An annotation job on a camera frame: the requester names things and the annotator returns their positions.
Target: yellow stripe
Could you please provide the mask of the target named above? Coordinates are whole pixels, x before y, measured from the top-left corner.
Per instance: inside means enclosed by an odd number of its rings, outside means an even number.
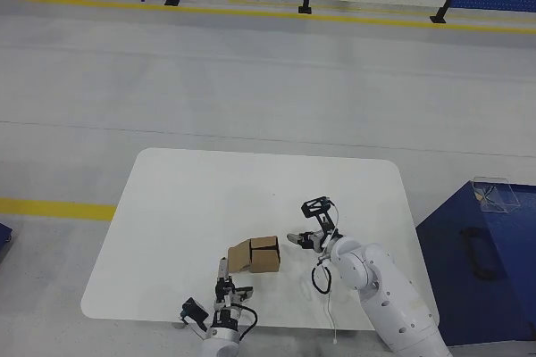
[[[115,206],[104,204],[18,200],[0,197],[0,213],[73,218],[78,220],[111,220]]]
[[[154,4],[126,4],[126,3],[98,2],[98,1],[89,1],[89,0],[30,0],[30,1],[33,3],[41,3],[41,4],[67,4],[67,5],[77,5],[77,6],[104,7],[104,8],[113,8],[113,9],[193,12],[193,13],[209,13],[209,14],[222,14],[222,15],[302,19],[302,20],[310,20],[310,21],[364,23],[364,24],[372,24],[372,25],[388,25],[388,26],[397,26],[397,27],[405,27],[405,28],[459,29],[459,30],[468,30],[468,31],[536,35],[536,29],[507,28],[507,27],[498,27],[498,26],[478,26],[478,25],[464,25],[464,24],[450,24],[450,23],[437,24],[437,23],[429,22],[428,19],[426,19],[425,21],[402,21],[402,20],[369,19],[369,18],[336,16],[336,15],[318,15],[318,14],[304,15],[300,13],[287,13],[287,12],[263,12],[263,11],[257,11],[257,10],[213,9],[213,8],[201,8],[201,7],[164,6],[164,5],[154,5]]]
[[[266,1],[248,1],[248,0],[229,0],[229,4],[280,6],[280,7],[294,7],[294,8],[297,7],[297,4],[272,3],[272,2],[266,2]],[[433,12],[411,12],[411,11],[404,11],[404,10],[361,8],[353,3],[346,4],[346,6],[311,5],[311,7],[313,9],[320,9],[320,10],[386,13],[386,14],[396,14],[396,15],[405,15],[405,16],[429,17],[434,14]],[[445,15],[445,19],[465,19],[465,20],[477,20],[477,21],[505,21],[505,22],[535,23],[536,24],[536,19],[509,18],[509,17],[498,17],[498,16],[495,17],[495,16],[458,15],[458,14],[452,14],[452,13],[448,13],[447,15]]]

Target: white table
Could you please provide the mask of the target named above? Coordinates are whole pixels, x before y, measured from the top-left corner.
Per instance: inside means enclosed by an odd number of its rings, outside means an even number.
[[[255,289],[259,326],[330,328],[327,297],[311,285],[313,251],[286,239],[316,230],[304,201],[329,196],[339,230],[381,243],[438,320],[431,283],[398,168],[381,160],[146,149],[138,155],[81,300],[90,318],[178,321],[189,297],[209,312],[218,262],[229,246],[277,235],[278,273],[234,275]],[[330,215],[335,218],[334,210]],[[333,279],[340,329],[373,330],[355,291]],[[243,318],[242,324],[249,323]]]

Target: brown box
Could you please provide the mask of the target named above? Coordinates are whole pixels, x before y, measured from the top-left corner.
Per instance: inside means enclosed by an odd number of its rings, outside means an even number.
[[[250,238],[229,248],[229,273],[275,272],[280,269],[278,237]]]

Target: white cable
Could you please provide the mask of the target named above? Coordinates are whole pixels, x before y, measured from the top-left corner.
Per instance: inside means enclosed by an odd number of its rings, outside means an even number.
[[[336,205],[334,204],[333,205],[333,208],[335,208],[336,210],[336,227],[333,229],[333,231],[331,232],[331,235],[327,236],[325,238],[325,240],[323,241],[323,244],[322,244],[322,248],[325,249],[328,244],[331,242],[331,239],[333,238],[333,236],[336,234],[336,232],[338,231],[338,225],[339,225],[339,210],[338,210],[338,207],[336,207]]]
[[[325,273],[325,271],[323,272],[323,275],[325,275],[325,279],[326,281],[328,281],[328,275]],[[330,315],[330,319],[331,319],[331,325],[333,326],[333,344],[334,345],[337,345],[338,344],[338,330],[336,329],[336,321],[333,319],[333,316],[331,315],[331,311],[330,311],[330,301],[331,301],[331,288],[330,288],[330,292],[328,293],[328,315]]]

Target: floor marking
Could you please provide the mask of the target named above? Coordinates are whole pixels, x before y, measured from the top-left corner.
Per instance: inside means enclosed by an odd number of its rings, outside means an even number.
[[[373,19],[360,18],[339,15],[305,15],[294,12],[266,12],[258,10],[239,10],[239,9],[214,9],[206,7],[184,7],[184,6],[164,6],[155,4],[133,4],[133,3],[114,3],[101,2],[91,0],[28,0],[32,3],[40,4],[64,4],[74,6],[89,6],[113,9],[130,9],[130,10],[146,10],[146,11],[168,11],[168,12],[192,12],[220,15],[237,15],[237,16],[255,16],[255,17],[273,17],[283,19],[302,19],[306,21],[333,21],[344,23],[362,23],[370,25],[387,25],[403,28],[418,28],[418,29],[446,29],[446,30],[466,30],[466,31],[481,31],[495,32],[508,34],[523,34],[536,35],[536,29],[532,28],[508,28],[500,26],[482,26],[482,25],[466,25],[466,24],[437,24],[431,23],[429,19],[424,21],[406,21],[406,20],[390,20],[390,19]]]
[[[111,221],[115,214],[115,209],[115,206],[106,204],[21,200],[0,197],[1,214]]]

